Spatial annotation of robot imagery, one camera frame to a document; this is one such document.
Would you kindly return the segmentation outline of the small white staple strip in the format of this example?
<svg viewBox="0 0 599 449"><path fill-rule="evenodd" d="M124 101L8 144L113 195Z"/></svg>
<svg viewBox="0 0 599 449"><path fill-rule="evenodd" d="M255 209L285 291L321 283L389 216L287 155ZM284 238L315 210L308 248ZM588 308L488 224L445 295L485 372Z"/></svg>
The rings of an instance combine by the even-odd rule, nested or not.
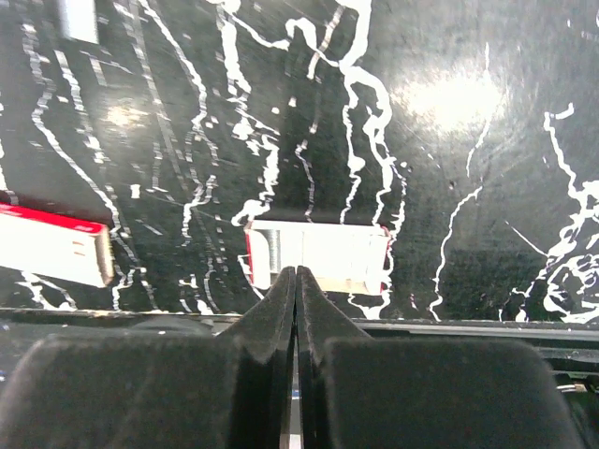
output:
<svg viewBox="0 0 599 449"><path fill-rule="evenodd" d="M95 0L58 0L62 35L71 40L97 44Z"/></svg>

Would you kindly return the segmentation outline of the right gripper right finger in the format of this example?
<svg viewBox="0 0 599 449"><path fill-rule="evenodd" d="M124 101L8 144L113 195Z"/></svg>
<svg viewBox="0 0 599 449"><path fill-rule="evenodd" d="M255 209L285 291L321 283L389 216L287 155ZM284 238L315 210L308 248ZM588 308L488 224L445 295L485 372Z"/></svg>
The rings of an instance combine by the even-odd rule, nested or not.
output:
<svg viewBox="0 0 599 449"><path fill-rule="evenodd" d="M570 408L520 341L375 339L312 272L296 280L306 448L580 448Z"/></svg>

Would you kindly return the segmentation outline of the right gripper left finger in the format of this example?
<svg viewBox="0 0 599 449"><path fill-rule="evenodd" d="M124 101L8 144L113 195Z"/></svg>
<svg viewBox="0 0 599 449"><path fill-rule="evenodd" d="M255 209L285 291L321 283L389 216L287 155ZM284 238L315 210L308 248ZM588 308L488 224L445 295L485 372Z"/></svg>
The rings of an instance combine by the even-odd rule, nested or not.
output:
<svg viewBox="0 0 599 449"><path fill-rule="evenodd" d="M5 448L286 448L296 273L218 335L158 321L51 336L1 397Z"/></svg>

